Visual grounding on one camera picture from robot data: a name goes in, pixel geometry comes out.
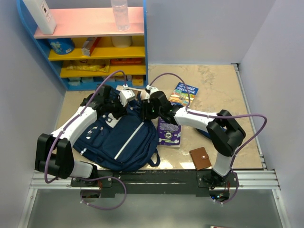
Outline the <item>brown leather wallet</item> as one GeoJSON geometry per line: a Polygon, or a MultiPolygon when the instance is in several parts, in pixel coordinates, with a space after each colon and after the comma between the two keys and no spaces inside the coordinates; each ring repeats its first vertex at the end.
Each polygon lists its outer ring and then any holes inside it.
{"type": "Polygon", "coordinates": [[[192,162],[197,171],[211,167],[209,155],[204,147],[200,147],[190,151],[192,162]]]}

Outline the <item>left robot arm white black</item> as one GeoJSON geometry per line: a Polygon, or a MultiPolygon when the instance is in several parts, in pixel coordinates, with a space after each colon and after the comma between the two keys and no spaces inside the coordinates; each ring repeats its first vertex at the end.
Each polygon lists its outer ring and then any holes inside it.
{"type": "Polygon", "coordinates": [[[51,134],[41,134],[38,137],[35,170],[45,176],[53,175],[55,179],[80,177],[87,186],[94,186],[98,182],[96,167],[82,161],[75,161],[72,148],[84,132],[100,116],[112,114],[119,119],[126,113],[128,103],[124,91],[115,94],[109,85],[103,85],[84,98],[76,113],[60,128],[51,134]]]}

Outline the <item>navy blue student backpack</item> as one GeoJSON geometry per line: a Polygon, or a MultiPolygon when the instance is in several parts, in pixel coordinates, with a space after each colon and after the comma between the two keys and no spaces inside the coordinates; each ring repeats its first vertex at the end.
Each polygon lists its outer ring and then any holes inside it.
{"type": "Polygon", "coordinates": [[[136,171],[160,165],[158,133],[152,121],[140,118],[141,100],[131,101],[127,114],[111,127],[105,117],[88,126],[74,143],[85,158],[113,171],[136,171]]]}

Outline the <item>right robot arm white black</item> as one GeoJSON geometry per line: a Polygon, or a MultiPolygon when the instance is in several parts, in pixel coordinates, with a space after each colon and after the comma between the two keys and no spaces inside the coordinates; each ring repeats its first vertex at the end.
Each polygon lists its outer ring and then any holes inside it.
{"type": "Polygon", "coordinates": [[[193,127],[209,138],[217,151],[216,162],[204,181],[212,187],[221,187],[228,182],[231,162],[236,149],[242,144],[246,133],[227,110],[204,113],[172,104],[162,91],[144,92],[141,116],[144,120],[160,117],[168,124],[193,127]]]}

